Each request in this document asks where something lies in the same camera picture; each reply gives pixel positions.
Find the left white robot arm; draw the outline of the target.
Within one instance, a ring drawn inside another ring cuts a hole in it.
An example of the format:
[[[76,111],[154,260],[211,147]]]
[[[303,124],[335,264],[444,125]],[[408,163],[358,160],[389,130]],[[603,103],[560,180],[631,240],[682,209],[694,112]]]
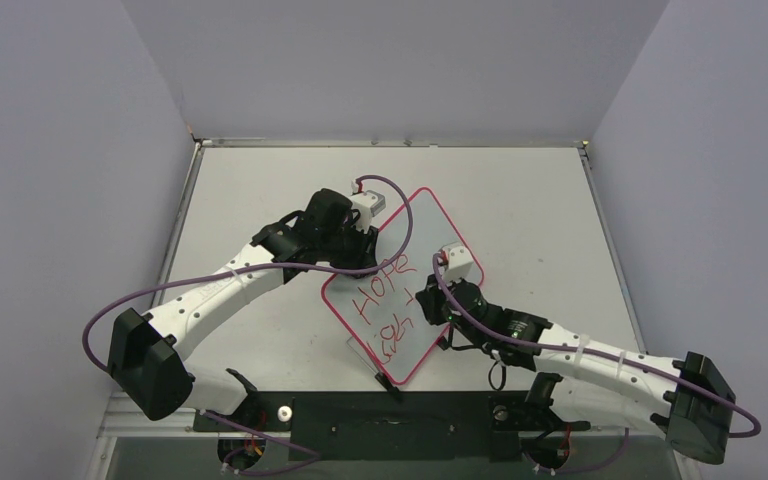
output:
[[[128,309],[113,324],[108,372],[150,420],[180,408],[219,413],[232,429],[251,427],[258,402],[254,385],[239,372],[200,371],[186,365],[197,346],[259,296],[292,280],[307,266],[325,262],[363,277],[376,266],[378,229],[372,218],[383,195],[346,197],[315,192],[306,209],[261,229],[212,281],[140,314]]]

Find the pink framed whiteboard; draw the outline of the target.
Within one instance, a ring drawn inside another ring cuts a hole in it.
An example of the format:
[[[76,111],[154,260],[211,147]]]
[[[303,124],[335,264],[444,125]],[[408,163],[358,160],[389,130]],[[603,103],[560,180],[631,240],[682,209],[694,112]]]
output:
[[[415,293],[432,274],[432,256],[467,242],[428,187],[409,196],[414,217],[411,238],[397,260],[362,279],[333,275],[321,298],[368,357],[396,385],[406,384],[446,333],[424,318]]]

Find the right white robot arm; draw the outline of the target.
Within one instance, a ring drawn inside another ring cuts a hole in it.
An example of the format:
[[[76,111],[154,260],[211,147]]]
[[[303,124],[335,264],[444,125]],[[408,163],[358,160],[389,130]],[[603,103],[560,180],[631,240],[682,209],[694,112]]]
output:
[[[549,320],[488,302],[460,280],[443,291],[430,276],[415,295],[426,321],[448,324],[504,367],[535,378],[524,400],[538,427],[560,422],[617,426],[653,434],[702,463],[725,460],[736,395],[714,362],[628,352]]]

